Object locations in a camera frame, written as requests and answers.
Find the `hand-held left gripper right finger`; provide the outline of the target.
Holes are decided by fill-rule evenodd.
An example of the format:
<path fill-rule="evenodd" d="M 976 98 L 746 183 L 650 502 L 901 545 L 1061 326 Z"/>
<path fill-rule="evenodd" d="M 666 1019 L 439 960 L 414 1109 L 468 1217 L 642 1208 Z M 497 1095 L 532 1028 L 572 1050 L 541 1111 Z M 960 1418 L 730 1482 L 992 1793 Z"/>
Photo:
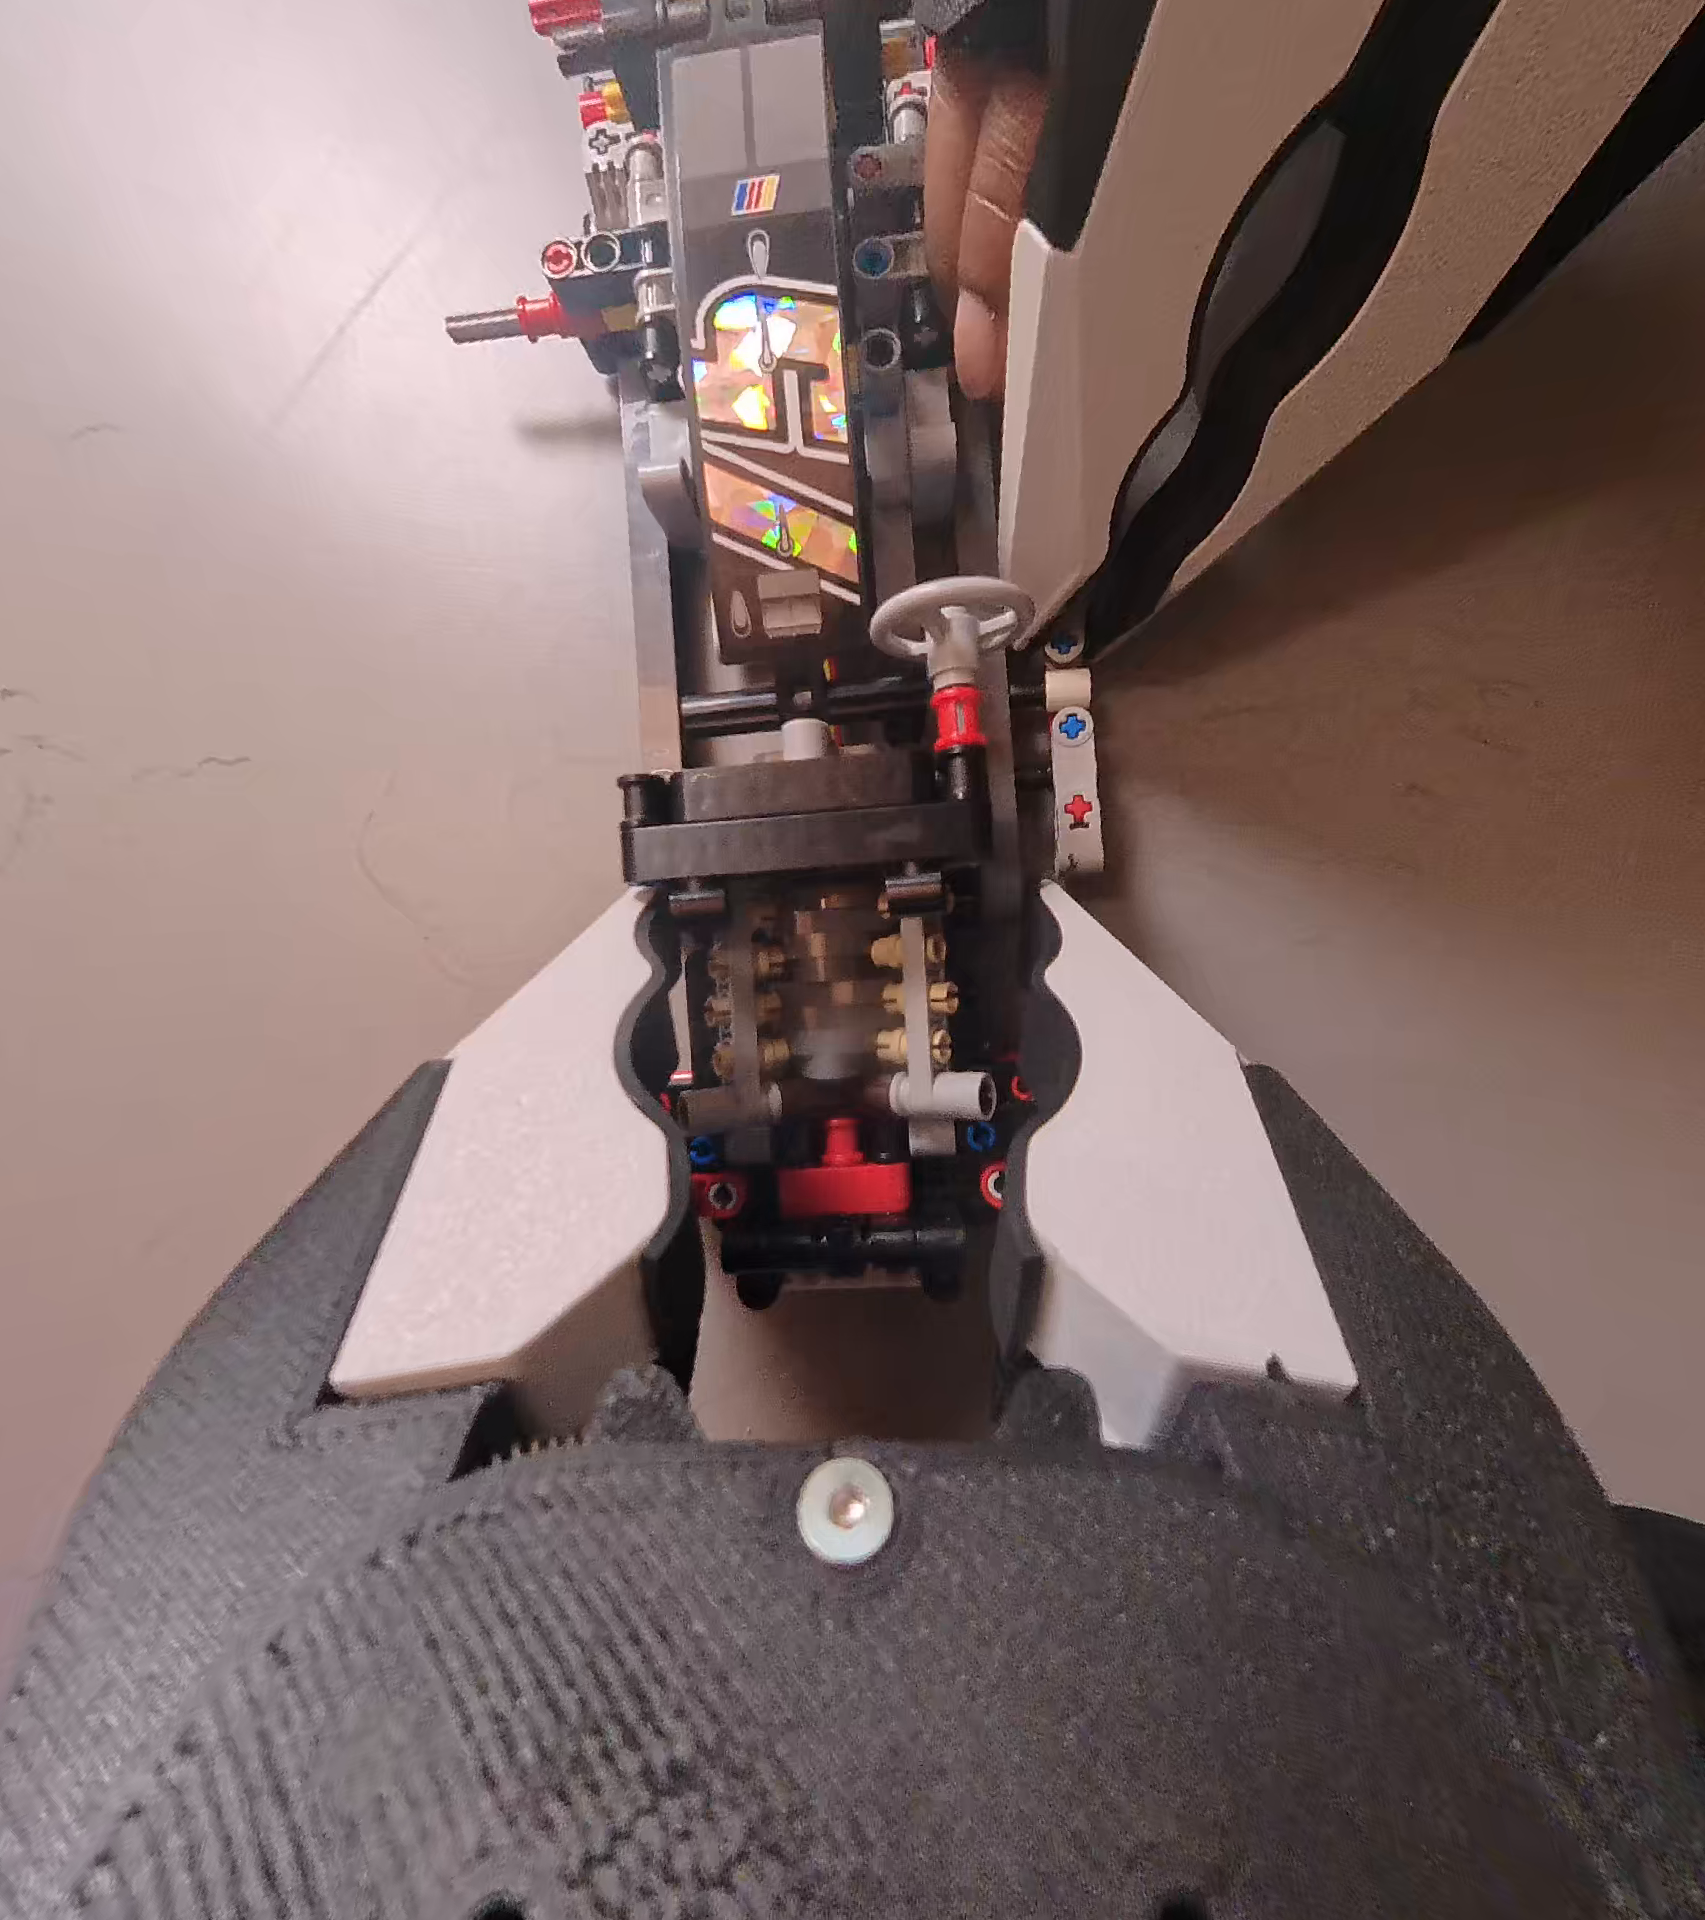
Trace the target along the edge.
<path fill-rule="evenodd" d="M 1061 882 L 1040 886 L 992 1268 L 1005 1362 L 1146 1449 L 1199 1388 L 1341 1405 L 1357 1372 L 1250 1067 Z"/>

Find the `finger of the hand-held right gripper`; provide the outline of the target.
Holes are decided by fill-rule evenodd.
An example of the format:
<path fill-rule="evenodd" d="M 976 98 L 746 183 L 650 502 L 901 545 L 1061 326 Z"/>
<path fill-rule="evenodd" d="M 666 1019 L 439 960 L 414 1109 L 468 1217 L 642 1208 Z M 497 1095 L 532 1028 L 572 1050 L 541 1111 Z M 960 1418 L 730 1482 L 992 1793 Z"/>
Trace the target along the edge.
<path fill-rule="evenodd" d="M 1188 385 L 1235 213 L 1341 83 L 1381 3 L 1156 3 L 1078 237 L 1013 244 L 1002 572 L 1065 603 L 1105 562 L 1141 443 Z"/>
<path fill-rule="evenodd" d="M 1220 246 L 1188 385 L 1141 443 L 1090 575 L 1094 655 L 1140 629 L 1455 347 L 1480 301 L 1684 33 L 1682 3 L 1524 3 L 1468 55 L 1374 251 L 1341 132 L 1273 156 Z"/>

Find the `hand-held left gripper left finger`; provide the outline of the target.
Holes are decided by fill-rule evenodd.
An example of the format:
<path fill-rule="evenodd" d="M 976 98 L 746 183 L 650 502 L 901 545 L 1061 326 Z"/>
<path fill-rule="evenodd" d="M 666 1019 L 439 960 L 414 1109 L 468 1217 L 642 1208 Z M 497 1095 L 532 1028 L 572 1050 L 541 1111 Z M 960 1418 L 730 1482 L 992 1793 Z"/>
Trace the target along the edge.
<path fill-rule="evenodd" d="M 586 1423 L 660 1349 L 646 1259 L 685 1201 L 632 1059 L 666 987 L 653 899 L 620 896 L 449 1054 L 328 1384 L 381 1403 L 504 1385 Z"/>

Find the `grey lego beam assembly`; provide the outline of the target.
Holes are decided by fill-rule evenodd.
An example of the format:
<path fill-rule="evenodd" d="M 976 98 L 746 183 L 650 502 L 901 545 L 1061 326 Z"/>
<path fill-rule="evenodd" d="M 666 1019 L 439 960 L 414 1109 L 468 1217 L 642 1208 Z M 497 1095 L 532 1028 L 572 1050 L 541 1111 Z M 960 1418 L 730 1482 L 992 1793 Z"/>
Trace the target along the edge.
<path fill-rule="evenodd" d="M 1090 644 L 1081 623 L 1061 622 L 1040 641 L 1040 691 L 1048 723 L 1044 772 L 1054 804 L 1055 877 L 1105 873 L 1100 721 Z"/>

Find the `lego car chassis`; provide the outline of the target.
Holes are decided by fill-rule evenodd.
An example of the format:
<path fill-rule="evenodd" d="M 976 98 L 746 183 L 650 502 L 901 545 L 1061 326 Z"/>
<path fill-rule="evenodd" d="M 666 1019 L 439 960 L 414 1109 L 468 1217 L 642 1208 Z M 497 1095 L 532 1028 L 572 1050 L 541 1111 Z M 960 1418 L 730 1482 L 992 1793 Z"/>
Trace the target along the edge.
<path fill-rule="evenodd" d="M 453 342 L 569 342 L 620 405 L 646 754 L 624 877 L 675 923 L 660 1085 L 716 1273 L 951 1302 L 993 1251 L 1022 850 L 993 458 L 926 233 L 914 3 L 529 3 L 584 209 Z"/>

